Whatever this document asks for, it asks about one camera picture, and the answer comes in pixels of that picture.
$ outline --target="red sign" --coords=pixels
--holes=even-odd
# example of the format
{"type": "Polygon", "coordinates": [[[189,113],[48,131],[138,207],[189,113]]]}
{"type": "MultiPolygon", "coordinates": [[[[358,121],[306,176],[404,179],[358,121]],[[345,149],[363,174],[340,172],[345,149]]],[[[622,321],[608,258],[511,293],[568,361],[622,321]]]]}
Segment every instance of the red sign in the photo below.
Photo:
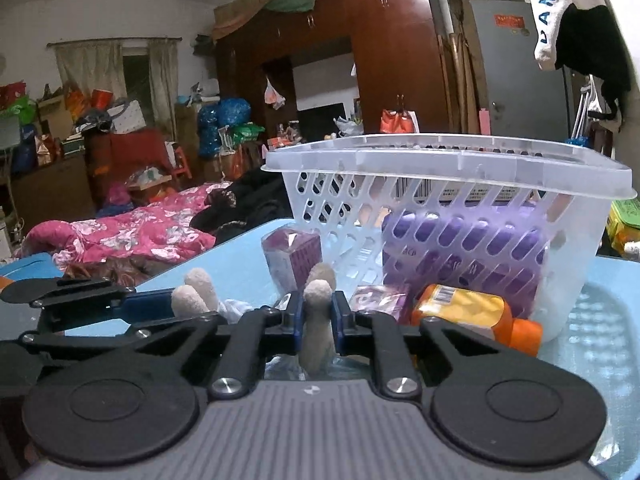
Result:
{"type": "Polygon", "coordinates": [[[494,18],[495,24],[498,27],[525,28],[523,16],[508,16],[506,14],[496,14],[494,15],[494,18]]]}

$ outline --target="bed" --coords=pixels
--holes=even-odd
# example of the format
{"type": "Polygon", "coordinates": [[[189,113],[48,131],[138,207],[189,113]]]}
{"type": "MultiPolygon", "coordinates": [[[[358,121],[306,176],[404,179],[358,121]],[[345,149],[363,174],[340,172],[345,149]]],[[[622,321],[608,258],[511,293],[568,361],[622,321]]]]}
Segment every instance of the bed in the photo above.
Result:
{"type": "Polygon", "coordinates": [[[43,222],[26,236],[17,257],[50,253],[62,271],[70,264],[129,256],[180,264],[214,246],[214,236],[192,229],[189,224],[196,213],[206,208],[207,195],[225,186],[193,187],[161,202],[109,218],[43,222]]]}

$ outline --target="white plastic basket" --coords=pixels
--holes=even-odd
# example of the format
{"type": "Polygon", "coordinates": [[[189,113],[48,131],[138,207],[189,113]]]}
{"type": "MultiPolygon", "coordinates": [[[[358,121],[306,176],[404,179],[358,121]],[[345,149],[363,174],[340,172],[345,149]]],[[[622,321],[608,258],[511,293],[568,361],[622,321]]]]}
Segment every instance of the white plastic basket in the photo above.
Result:
{"type": "Polygon", "coordinates": [[[545,341],[575,304],[611,201],[636,196],[631,170],[593,150],[507,137],[348,137],[269,152],[264,169],[284,174],[347,295],[398,281],[415,294],[433,281],[502,291],[530,298],[520,314],[545,341]]]}

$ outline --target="metal screw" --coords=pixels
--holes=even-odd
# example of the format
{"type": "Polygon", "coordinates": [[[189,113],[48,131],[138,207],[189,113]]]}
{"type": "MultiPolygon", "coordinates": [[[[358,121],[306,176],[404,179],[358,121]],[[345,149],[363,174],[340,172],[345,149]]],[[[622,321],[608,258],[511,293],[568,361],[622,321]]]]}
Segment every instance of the metal screw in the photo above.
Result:
{"type": "Polygon", "coordinates": [[[396,377],[391,379],[386,387],[395,394],[412,394],[418,389],[418,383],[409,377],[396,377]]]}
{"type": "Polygon", "coordinates": [[[242,383],[233,377],[220,377],[211,385],[217,394],[233,395],[242,389],[242,383]]]}

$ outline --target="light blue table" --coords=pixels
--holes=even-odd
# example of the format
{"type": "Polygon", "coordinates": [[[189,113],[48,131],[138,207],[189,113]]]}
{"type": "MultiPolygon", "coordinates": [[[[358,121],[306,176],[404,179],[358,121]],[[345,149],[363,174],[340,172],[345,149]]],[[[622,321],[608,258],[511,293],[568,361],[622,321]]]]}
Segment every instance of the light blue table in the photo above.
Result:
{"type": "MultiPolygon", "coordinates": [[[[207,251],[140,285],[138,291],[173,288],[185,273],[202,267],[211,275],[221,299],[254,306],[273,304],[278,293],[271,281],[260,238],[288,223],[277,220],[207,251]]],[[[604,396],[610,425],[610,450],[615,455],[600,466],[610,480],[640,477],[640,264],[594,258],[571,319],[560,337],[540,352],[540,358],[586,378],[604,396]]],[[[78,335],[114,335],[126,330],[110,321],[81,330],[78,335]]]]}

